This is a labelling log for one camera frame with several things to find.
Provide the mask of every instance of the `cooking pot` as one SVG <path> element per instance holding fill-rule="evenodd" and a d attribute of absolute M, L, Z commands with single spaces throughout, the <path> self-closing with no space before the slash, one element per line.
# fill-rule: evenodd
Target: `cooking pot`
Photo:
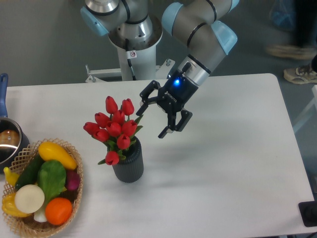
<path fill-rule="evenodd" d="M 29 139 L 14 120 L 8 118 L 5 105 L 6 89 L 9 77 L 0 75 L 0 173 L 10 167 L 14 158 L 29 144 Z"/>

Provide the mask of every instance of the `yellow bell pepper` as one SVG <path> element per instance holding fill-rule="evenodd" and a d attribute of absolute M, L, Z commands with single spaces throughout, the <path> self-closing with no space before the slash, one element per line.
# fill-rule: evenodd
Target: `yellow bell pepper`
<path fill-rule="evenodd" d="M 57 160 L 67 170 L 74 170 L 77 163 L 73 157 L 60 145 L 50 141 L 43 142 L 39 146 L 39 154 L 45 161 Z"/>
<path fill-rule="evenodd" d="M 31 214 L 19 211 L 14 203 L 15 193 L 8 194 L 2 199 L 2 211 L 14 217 L 28 217 Z"/>
<path fill-rule="evenodd" d="M 5 167 L 3 172 L 5 174 L 5 180 L 14 187 L 20 175 L 17 173 L 12 173 L 8 167 Z"/>

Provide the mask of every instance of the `cucumber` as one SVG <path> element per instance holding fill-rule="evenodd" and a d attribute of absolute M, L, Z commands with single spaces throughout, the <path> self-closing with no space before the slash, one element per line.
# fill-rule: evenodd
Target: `cucumber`
<path fill-rule="evenodd" d="M 14 186 L 15 190 L 18 191 L 21 187 L 28 184 L 35 184 L 38 178 L 38 172 L 43 163 L 44 160 L 41 158 L 41 156 L 36 154 L 36 156 L 29 162 L 16 181 Z"/>

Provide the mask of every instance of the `person's leg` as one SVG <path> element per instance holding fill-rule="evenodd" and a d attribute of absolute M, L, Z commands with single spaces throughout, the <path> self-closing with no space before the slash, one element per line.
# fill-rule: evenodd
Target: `person's leg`
<path fill-rule="evenodd" d="M 293 0 L 275 0 L 269 18 L 282 31 L 293 32 L 296 25 L 296 11 Z"/>
<path fill-rule="evenodd" d="M 295 84 L 317 83 L 317 55 L 309 65 L 284 70 L 284 78 Z"/>
<path fill-rule="evenodd" d="M 312 39 L 311 34 L 317 16 L 317 0 L 295 0 L 295 10 L 295 44 L 302 48 L 309 45 Z"/>
<path fill-rule="evenodd" d="M 313 71 L 317 72 L 317 55 L 313 58 L 311 67 Z"/>
<path fill-rule="evenodd" d="M 276 57 L 311 60 L 317 54 L 317 49 L 309 46 L 316 26 L 317 0 L 295 0 L 295 9 L 297 23 L 293 45 L 272 45 L 266 51 Z"/>

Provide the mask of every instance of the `blue handle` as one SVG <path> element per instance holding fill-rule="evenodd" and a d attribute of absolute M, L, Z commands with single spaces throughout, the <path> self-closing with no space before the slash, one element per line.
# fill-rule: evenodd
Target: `blue handle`
<path fill-rule="evenodd" d="M 8 112 L 5 106 L 6 88 L 9 76 L 6 73 L 0 75 L 0 118 L 7 118 Z"/>

